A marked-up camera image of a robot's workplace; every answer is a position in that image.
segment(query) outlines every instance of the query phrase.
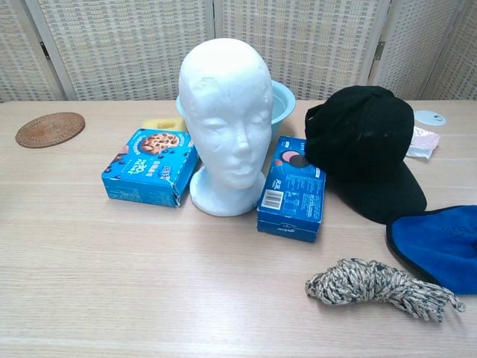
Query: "blue towel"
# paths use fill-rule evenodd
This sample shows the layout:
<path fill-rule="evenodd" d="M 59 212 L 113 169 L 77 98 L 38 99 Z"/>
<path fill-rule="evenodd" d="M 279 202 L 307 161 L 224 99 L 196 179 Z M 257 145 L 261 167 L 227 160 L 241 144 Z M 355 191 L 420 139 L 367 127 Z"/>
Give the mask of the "blue towel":
<path fill-rule="evenodd" d="M 401 216 L 387 226 L 388 247 L 421 279 L 456 294 L 477 294 L 477 205 Z"/>

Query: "yellow sponge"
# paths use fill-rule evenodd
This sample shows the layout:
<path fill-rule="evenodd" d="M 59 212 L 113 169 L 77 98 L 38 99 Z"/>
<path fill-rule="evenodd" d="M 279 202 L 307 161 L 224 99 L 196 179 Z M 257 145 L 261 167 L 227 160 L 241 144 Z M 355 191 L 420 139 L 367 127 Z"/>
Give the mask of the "yellow sponge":
<path fill-rule="evenodd" d="M 142 123 L 142 127 L 147 129 L 187 132 L 186 123 L 182 117 L 149 119 Z"/>

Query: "foam mannequin head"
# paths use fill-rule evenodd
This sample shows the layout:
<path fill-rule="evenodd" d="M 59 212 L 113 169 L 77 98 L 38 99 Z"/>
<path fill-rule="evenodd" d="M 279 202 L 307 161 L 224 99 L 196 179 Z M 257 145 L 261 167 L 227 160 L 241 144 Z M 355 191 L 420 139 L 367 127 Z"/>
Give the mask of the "foam mannequin head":
<path fill-rule="evenodd" d="M 182 63 L 179 96 L 204 164 L 191 181 L 192 201 L 217 216 L 251 210 L 271 140 L 274 97 L 264 60 L 239 40 L 201 43 Z"/>

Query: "cap brim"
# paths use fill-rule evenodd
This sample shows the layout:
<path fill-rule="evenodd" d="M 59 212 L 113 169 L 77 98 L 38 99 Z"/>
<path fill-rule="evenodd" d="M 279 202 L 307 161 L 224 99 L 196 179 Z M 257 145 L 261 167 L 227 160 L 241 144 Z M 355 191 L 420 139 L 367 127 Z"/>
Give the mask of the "cap brim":
<path fill-rule="evenodd" d="M 391 180 L 356 183 L 334 179 L 333 183 L 338 194 L 356 212 L 380 224 L 426 209 L 426 196 L 404 162 Z"/>

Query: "light blue bowl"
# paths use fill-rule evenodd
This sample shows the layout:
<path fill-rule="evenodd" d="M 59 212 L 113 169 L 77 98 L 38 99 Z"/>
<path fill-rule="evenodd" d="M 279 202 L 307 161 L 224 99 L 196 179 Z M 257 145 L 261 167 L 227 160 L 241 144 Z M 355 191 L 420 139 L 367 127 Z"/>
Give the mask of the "light blue bowl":
<path fill-rule="evenodd" d="M 271 135 L 274 137 L 277 135 L 282 122 L 293 112 L 297 101 L 293 92 L 280 82 L 272 80 L 271 87 L 274 91 L 274 107 L 271 111 Z M 181 116 L 184 116 L 179 96 L 176 99 L 176 109 Z"/>

